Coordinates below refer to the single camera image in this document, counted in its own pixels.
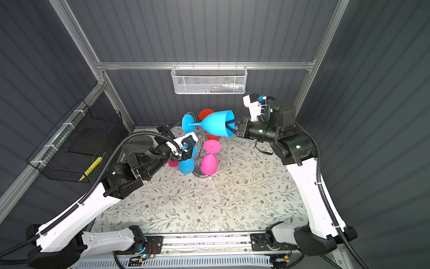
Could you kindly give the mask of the blue wine glass front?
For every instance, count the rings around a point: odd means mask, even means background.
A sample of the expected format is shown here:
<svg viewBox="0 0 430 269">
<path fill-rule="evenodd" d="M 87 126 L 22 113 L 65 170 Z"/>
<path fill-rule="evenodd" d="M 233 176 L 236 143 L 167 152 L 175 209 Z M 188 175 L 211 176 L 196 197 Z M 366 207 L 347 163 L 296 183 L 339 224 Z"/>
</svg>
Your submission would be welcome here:
<svg viewBox="0 0 430 269">
<path fill-rule="evenodd" d="M 198 147 L 194 146 L 192 154 L 191 154 L 191 158 L 181 161 L 178 164 L 178 170 L 182 173 L 182 174 L 191 174 L 194 171 L 195 168 L 195 156 L 198 152 Z"/>
</svg>

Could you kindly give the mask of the yellow black object in basket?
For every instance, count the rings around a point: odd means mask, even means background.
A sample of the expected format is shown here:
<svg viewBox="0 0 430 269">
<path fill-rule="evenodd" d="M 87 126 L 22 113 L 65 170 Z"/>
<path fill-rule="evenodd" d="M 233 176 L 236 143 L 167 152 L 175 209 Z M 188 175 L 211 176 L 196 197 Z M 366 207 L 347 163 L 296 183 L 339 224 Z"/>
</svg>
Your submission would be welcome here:
<svg viewBox="0 0 430 269">
<path fill-rule="evenodd" d="M 87 178 L 87 176 L 103 161 L 102 157 L 98 157 L 88 168 L 87 170 L 82 174 L 81 178 L 79 179 L 79 182 L 82 182 L 84 179 Z"/>
</svg>

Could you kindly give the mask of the chrome wine glass rack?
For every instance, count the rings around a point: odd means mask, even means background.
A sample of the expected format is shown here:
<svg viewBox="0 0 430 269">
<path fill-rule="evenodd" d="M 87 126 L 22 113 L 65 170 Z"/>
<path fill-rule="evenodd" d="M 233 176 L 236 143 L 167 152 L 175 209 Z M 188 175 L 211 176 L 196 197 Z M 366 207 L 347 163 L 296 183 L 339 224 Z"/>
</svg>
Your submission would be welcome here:
<svg viewBox="0 0 430 269">
<path fill-rule="evenodd" d="M 204 132 L 202 146 L 200 147 L 199 153 L 197 155 L 197 161 L 196 161 L 197 164 L 195 165 L 196 167 L 194 168 L 194 171 L 193 171 L 193 174 L 195 176 L 198 176 L 198 177 L 207 177 L 208 176 L 208 175 L 205 175 L 202 173 L 200 166 L 201 166 L 203 157 L 208 154 L 208 152 L 206 152 L 204 150 L 203 145 L 206 141 L 211 140 L 211 138 L 212 138 L 211 134 Z"/>
</svg>

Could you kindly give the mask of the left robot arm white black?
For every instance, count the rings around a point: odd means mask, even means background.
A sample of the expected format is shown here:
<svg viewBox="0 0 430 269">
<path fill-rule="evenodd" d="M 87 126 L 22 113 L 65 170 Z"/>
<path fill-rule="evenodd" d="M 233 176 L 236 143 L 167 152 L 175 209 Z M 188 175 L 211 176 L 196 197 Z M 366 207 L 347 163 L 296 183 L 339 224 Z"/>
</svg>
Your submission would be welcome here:
<svg viewBox="0 0 430 269">
<path fill-rule="evenodd" d="M 91 189 L 61 215 L 37 228 L 37 237 L 28 253 L 34 269 L 66 269 L 85 256 L 120 252 L 149 256 L 155 250 L 137 225 L 101 234 L 84 228 L 106 209 L 121 202 L 143 186 L 170 160 L 191 160 L 198 136 L 184 129 L 175 137 L 168 126 L 157 132 L 141 131 L 126 137 L 114 150 Z"/>
</svg>

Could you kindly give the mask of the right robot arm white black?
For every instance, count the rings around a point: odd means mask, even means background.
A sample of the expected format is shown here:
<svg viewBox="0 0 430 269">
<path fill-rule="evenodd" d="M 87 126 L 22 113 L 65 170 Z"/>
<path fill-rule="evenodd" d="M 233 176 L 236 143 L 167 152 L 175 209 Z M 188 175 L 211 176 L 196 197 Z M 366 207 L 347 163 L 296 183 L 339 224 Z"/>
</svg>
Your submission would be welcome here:
<svg viewBox="0 0 430 269">
<path fill-rule="evenodd" d="M 250 115 L 227 121 L 227 130 L 243 139 L 270 144 L 271 153 L 291 174 L 308 216 L 307 223 L 299 226 L 286 221 L 270 226 L 266 232 L 268 246 L 296 245 L 307 256 L 319 256 L 356 239 L 355 228 L 343 221 L 334 206 L 321 175 L 320 150 L 297 124 L 295 106 L 260 95 L 247 95 L 243 103 Z"/>
</svg>

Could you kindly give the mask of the white mesh wall basket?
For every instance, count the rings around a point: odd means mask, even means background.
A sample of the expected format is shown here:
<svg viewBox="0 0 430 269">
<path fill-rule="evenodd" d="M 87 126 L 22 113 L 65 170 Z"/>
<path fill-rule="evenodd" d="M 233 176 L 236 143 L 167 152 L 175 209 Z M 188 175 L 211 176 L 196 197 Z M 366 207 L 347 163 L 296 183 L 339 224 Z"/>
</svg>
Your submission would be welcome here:
<svg viewBox="0 0 430 269">
<path fill-rule="evenodd" d="M 171 70 L 174 92 L 179 95 L 229 95 L 244 93 L 200 93 L 197 92 L 201 86 L 222 84 L 245 84 L 247 83 L 247 68 L 191 68 L 184 69 L 173 67 Z"/>
</svg>

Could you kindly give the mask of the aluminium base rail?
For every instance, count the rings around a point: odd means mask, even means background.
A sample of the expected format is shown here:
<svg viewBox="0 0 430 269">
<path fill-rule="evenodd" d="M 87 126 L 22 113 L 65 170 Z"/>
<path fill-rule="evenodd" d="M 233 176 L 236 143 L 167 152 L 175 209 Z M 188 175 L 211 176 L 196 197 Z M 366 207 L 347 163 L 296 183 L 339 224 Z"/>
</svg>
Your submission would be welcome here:
<svg viewBox="0 0 430 269">
<path fill-rule="evenodd" d="M 149 258 L 176 252 L 278 252 L 301 250 L 307 256 L 328 254 L 337 247 L 333 237 L 322 239 L 311 233 L 296 231 L 292 238 L 277 239 L 271 231 L 202 234 L 143 235 L 131 228 L 108 233 L 83 232 L 77 242 L 86 248 L 81 257 L 104 253 Z"/>
</svg>

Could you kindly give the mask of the pink wine glass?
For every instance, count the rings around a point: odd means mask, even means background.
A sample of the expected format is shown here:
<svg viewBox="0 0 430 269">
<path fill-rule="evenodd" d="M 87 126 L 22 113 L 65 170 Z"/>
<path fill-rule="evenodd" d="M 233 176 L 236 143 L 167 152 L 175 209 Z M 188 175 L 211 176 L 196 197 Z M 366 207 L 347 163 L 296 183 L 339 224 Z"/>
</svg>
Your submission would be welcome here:
<svg viewBox="0 0 430 269">
<path fill-rule="evenodd" d="M 171 168 L 177 168 L 178 165 L 179 165 L 179 162 L 178 161 L 169 160 L 168 165 Z"/>
<path fill-rule="evenodd" d="M 203 148 L 208 154 L 203 157 L 200 168 L 203 174 L 212 176 L 218 170 L 218 159 L 215 153 L 221 151 L 222 145 L 216 140 L 208 140 Z"/>
</svg>

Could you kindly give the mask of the blue wine glass back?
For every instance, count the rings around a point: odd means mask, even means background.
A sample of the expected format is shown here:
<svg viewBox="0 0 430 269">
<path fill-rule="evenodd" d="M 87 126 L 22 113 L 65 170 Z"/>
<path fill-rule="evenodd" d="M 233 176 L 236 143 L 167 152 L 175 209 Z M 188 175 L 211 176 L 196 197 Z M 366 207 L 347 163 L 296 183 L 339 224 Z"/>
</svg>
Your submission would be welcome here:
<svg viewBox="0 0 430 269">
<path fill-rule="evenodd" d="M 191 114 L 183 116 L 181 126 L 185 133 L 194 132 L 195 127 L 201 127 L 206 132 L 214 136 L 232 137 L 234 134 L 227 134 L 225 123 L 235 119 L 233 111 L 214 112 L 201 122 L 196 122 Z"/>
</svg>

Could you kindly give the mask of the items in white basket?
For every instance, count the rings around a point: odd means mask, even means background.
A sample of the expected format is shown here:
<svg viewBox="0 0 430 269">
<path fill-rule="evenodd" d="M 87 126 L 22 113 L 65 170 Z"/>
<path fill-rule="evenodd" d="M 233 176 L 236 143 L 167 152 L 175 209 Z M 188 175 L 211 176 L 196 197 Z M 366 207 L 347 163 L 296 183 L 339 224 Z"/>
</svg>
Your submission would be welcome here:
<svg viewBox="0 0 430 269">
<path fill-rule="evenodd" d="M 206 85 L 197 89 L 200 93 L 244 93 L 245 84 Z"/>
</svg>

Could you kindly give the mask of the pink wine glass front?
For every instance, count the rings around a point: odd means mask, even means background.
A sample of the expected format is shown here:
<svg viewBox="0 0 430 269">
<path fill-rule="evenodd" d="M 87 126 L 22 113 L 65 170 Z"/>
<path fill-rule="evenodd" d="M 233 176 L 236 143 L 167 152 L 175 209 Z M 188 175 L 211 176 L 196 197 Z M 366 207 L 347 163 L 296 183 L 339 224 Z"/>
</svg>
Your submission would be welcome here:
<svg viewBox="0 0 430 269">
<path fill-rule="evenodd" d="M 218 159 L 215 153 L 221 151 L 222 145 L 216 140 L 208 140 L 203 148 L 208 154 L 203 157 L 200 168 L 203 174 L 212 176 L 218 170 Z"/>
</svg>

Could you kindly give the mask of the blue wine glass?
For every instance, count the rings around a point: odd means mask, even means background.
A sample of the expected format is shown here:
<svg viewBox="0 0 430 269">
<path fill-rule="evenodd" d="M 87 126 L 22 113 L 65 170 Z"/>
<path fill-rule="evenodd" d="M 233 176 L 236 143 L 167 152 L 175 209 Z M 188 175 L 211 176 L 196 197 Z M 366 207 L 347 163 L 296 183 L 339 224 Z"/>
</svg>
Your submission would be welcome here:
<svg viewBox="0 0 430 269">
<path fill-rule="evenodd" d="M 191 158 L 181 161 L 178 164 L 178 170 L 182 173 L 182 174 L 191 174 L 194 171 L 195 168 L 195 156 L 198 152 L 198 147 L 194 146 L 192 154 L 191 154 Z"/>
<path fill-rule="evenodd" d="M 232 137 L 234 134 L 227 134 L 225 123 L 235 119 L 233 111 L 214 112 L 201 122 L 196 122 L 191 114 L 183 116 L 181 126 L 185 133 L 194 132 L 195 127 L 201 127 L 206 132 L 214 136 Z"/>
</svg>

